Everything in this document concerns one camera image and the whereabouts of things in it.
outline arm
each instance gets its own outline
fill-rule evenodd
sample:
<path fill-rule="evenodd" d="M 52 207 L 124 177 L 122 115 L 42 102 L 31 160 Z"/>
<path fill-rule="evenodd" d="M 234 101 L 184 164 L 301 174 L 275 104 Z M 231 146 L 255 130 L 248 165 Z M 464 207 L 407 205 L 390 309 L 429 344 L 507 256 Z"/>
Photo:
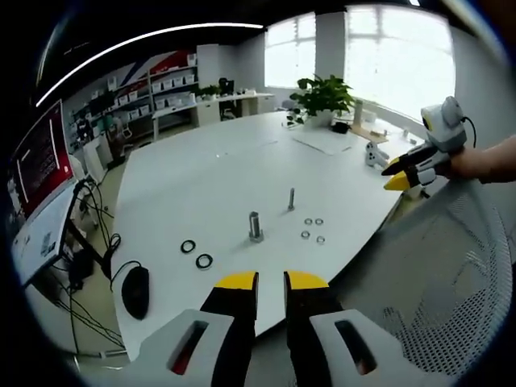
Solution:
<path fill-rule="evenodd" d="M 482 183 L 516 181 L 516 135 L 481 151 L 464 149 L 451 159 L 451 176 Z"/>

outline red screen display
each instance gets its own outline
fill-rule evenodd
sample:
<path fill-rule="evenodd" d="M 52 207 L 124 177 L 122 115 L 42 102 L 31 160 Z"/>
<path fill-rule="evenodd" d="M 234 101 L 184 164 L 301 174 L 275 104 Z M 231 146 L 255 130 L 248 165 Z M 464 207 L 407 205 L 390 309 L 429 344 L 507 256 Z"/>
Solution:
<path fill-rule="evenodd" d="M 40 118 L 23 138 L 12 159 L 16 192 L 25 218 L 73 175 L 61 109 L 59 101 Z"/>

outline metal bolt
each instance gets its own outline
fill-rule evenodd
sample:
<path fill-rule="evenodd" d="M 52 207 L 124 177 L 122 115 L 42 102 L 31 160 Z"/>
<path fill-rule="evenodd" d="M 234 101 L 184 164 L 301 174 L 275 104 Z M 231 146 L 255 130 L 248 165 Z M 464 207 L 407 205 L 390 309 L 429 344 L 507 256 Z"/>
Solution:
<path fill-rule="evenodd" d="M 290 201 L 289 201 L 289 211 L 293 211 L 293 192 L 294 189 L 290 189 Z"/>
<path fill-rule="evenodd" d="M 260 229 L 260 218 L 257 212 L 253 211 L 249 214 L 249 239 L 252 242 L 261 242 L 264 240 L 264 233 Z"/>

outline o-ring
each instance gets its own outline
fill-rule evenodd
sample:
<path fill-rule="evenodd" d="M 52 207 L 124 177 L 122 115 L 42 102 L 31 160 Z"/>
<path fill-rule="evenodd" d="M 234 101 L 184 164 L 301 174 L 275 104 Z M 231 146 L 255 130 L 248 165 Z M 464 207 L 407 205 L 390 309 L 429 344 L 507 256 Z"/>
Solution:
<path fill-rule="evenodd" d="M 208 264 L 205 264 L 205 265 L 202 265 L 201 264 L 201 260 L 203 258 L 206 258 L 208 260 Z M 213 258 L 211 257 L 210 254 L 201 254 L 200 256 L 197 257 L 197 259 L 195 260 L 195 265 L 197 266 L 198 269 L 200 270 L 204 270 L 204 269 L 207 269 L 211 266 L 211 264 L 213 264 Z"/>
<path fill-rule="evenodd" d="M 192 247 L 190 249 L 186 249 L 185 247 L 190 244 Z M 195 250 L 195 242 L 191 239 L 187 239 L 185 242 L 183 242 L 181 244 L 181 252 L 183 254 L 188 254 L 189 252 L 192 252 L 193 250 Z"/>

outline washer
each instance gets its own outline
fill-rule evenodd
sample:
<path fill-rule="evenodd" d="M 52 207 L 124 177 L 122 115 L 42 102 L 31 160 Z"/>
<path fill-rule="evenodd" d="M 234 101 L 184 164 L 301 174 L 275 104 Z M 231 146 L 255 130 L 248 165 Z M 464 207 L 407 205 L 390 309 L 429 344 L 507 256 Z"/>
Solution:
<path fill-rule="evenodd" d="M 196 244 L 193 240 L 187 239 L 185 242 L 181 243 L 181 252 L 183 254 L 188 254 L 189 252 L 195 250 L 195 246 Z"/>
<path fill-rule="evenodd" d="M 208 264 L 201 264 L 201 260 L 204 260 L 204 259 L 208 260 Z M 206 270 L 207 268 L 209 268 L 211 266 L 211 264 L 213 264 L 213 257 L 210 254 L 201 254 L 195 260 L 195 265 L 197 266 L 197 268 L 199 270 Z"/>

